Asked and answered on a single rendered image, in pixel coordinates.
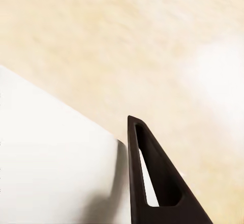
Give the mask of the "paper coffee filter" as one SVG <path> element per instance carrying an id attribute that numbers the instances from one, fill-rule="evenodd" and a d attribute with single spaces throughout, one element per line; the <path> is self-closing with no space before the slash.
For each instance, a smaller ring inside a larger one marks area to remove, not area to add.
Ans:
<path id="1" fill-rule="evenodd" d="M 0 224 L 131 224 L 128 146 L 2 64 Z"/>

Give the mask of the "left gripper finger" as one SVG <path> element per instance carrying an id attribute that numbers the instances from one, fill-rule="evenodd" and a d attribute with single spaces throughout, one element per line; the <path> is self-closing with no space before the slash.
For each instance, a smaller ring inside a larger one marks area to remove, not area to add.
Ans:
<path id="1" fill-rule="evenodd" d="M 128 116 L 131 224 L 214 224 L 147 124 Z M 147 203 L 142 154 L 159 207 Z"/>

